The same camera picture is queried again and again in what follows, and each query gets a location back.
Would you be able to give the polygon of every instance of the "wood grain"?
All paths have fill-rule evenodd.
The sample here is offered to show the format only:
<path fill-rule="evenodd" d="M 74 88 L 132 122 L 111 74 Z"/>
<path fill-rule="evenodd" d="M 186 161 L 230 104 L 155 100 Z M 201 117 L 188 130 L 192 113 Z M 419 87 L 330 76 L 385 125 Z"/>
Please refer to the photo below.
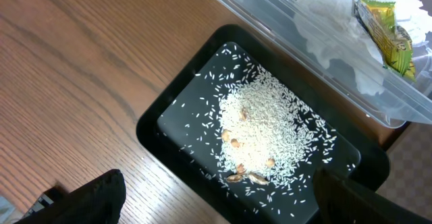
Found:
<path fill-rule="evenodd" d="M 118 168 L 122 223 L 224 222 L 139 144 L 135 127 L 229 23 L 241 21 L 216 0 L 0 0 L 0 194 L 25 212 L 54 184 L 74 190 Z M 394 134 L 330 100 L 370 138 Z"/>

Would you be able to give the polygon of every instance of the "transparent plastic box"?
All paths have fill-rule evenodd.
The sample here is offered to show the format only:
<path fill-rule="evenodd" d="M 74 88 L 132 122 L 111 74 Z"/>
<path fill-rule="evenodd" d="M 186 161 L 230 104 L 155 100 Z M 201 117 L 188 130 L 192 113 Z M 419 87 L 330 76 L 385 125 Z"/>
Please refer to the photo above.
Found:
<path fill-rule="evenodd" d="M 432 101 L 428 98 L 432 92 L 432 50 L 428 45 L 414 48 L 416 82 L 411 82 L 384 69 L 372 56 L 360 54 L 352 39 L 335 36 L 331 26 L 319 22 L 296 0 L 218 1 L 382 125 L 398 128 L 405 121 L 432 124 Z M 337 61 L 325 69 L 313 53 L 307 52 L 306 39 L 298 28 L 302 34 L 308 33 L 311 42 L 335 45 L 329 53 L 344 53 L 352 59 Z M 369 86 L 382 93 L 373 96 L 360 93 L 354 69 Z"/>

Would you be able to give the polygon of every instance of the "yellow packet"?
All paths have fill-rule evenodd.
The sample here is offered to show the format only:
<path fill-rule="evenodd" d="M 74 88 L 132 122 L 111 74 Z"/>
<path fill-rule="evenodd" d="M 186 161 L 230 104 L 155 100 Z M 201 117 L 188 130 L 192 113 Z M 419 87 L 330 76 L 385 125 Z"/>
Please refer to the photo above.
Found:
<path fill-rule="evenodd" d="M 371 0 L 353 0 L 353 3 L 354 16 L 383 53 L 385 63 L 402 76 L 415 80 L 412 42 L 405 29 L 396 25 L 395 3 Z"/>

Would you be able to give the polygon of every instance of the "green packet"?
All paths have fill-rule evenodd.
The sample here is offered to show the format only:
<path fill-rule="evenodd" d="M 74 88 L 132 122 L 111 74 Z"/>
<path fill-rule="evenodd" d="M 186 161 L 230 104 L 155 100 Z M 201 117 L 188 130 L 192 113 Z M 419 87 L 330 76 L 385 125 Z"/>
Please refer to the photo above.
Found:
<path fill-rule="evenodd" d="M 395 3 L 353 0 L 353 4 L 354 16 L 383 53 L 385 63 L 402 76 L 415 80 L 412 41 L 405 29 L 396 25 Z"/>

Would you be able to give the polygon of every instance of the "brown wood surface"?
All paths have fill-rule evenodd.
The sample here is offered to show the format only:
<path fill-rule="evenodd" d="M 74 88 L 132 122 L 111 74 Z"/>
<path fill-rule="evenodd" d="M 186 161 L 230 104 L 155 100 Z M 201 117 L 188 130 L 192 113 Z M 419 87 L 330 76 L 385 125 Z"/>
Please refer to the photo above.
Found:
<path fill-rule="evenodd" d="M 135 127 L 229 23 L 241 21 L 216 0 L 0 0 L 0 194 L 25 212 L 54 184 L 74 190 L 118 168 L 122 223 L 224 222 L 139 144 Z M 397 135 L 295 68 L 371 139 Z"/>

